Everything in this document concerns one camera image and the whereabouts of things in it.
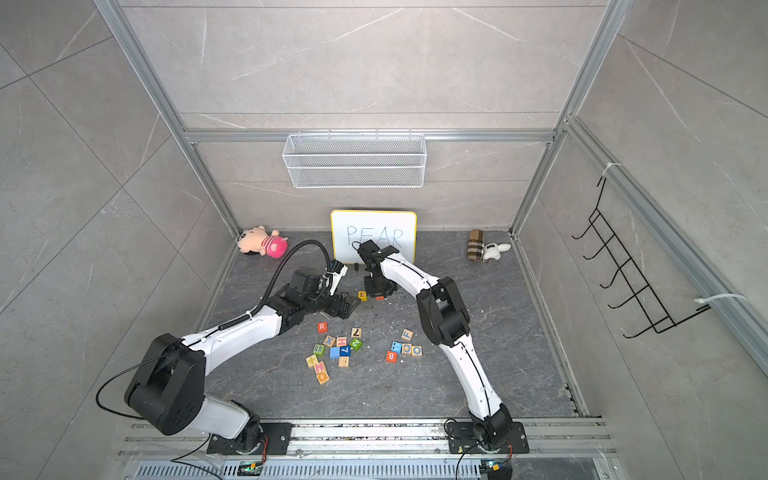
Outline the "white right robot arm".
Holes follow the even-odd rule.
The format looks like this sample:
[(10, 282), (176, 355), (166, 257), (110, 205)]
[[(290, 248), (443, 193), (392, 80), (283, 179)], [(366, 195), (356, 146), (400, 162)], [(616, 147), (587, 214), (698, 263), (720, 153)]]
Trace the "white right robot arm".
[(364, 280), (368, 295), (388, 297), (402, 288), (415, 298), (423, 333), (439, 346), (459, 379), (477, 447), (491, 452), (515, 446), (521, 453), (528, 452), (522, 424), (513, 420), (475, 351), (470, 315), (456, 282), (426, 273), (393, 246), (381, 248), (368, 240), (355, 250), (368, 273)]

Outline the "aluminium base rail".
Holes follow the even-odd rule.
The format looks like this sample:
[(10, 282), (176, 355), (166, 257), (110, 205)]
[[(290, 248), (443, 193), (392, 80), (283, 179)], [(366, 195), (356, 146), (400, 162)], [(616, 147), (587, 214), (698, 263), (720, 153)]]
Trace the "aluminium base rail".
[(624, 479), (597, 418), (527, 418), (497, 450), (466, 421), (280, 419), (267, 453), (216, 452), (200, 433), (162, 437), (134, 422), (115, 446), (110, 479)]

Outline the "plaid white plush toy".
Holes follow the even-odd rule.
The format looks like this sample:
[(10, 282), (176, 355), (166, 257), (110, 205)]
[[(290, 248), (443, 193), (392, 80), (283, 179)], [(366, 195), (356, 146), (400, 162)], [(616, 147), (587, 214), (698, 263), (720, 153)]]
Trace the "plaid white plush toy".
[(489, 262), (499, 260), (504, 252), (511, 249), (512, 245), (509, 243), (486, 243), (484, 232), (475, 229), (469, 233), (466, 257), (474, 262)]

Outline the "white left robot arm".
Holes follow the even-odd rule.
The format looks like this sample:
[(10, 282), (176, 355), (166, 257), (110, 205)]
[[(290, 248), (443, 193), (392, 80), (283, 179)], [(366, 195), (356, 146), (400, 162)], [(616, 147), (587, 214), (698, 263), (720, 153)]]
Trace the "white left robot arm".
[(156, 337), (128, 384), (126, 405), (166, 436), (195, 430), (226, 441), (240, 454), (255, 451), (264, 437), (260, 417), (237, 401), (208, 395), (208, 376), (307, 315), (348, 318), (360, 300), (338, 291), (346, 272), (338, 261), (326, 272), (300, 268), (276, 293), (234, 320), (184, 337)]

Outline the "yellow framed whiteboard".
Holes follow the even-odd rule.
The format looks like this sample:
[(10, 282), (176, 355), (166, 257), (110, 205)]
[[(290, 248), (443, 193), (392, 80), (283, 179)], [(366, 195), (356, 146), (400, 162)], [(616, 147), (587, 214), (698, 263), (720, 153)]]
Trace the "yellow framed whiteboard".
[(418, 217), (412, 211), (333, 210), (330, 214), (334, 257), (360, 263), (355, 248), (368, 240), (380, 248), (391, 245), (415, 262)]

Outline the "pink striped plush pig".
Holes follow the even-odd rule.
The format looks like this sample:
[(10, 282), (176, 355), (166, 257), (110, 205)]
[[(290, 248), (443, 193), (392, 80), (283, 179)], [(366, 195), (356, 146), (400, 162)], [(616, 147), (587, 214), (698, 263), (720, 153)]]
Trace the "pink striped plush pig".
[(281, 258), (288, 250), (288, 240), (278, 230), (268, 232), (264, 226), (244, 230), (237, 245), (243, 254), (259, 254), (271, 258)]

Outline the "orange wooden block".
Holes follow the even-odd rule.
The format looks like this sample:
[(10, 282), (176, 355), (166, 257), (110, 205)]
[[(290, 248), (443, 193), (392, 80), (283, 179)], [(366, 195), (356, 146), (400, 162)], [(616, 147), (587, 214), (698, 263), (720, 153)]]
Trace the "orange wooden block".
[(326, 371), (321, 371), (317, 373), (316, 378), (321, 385), (327, 383), (330, 380), (330, 376)]

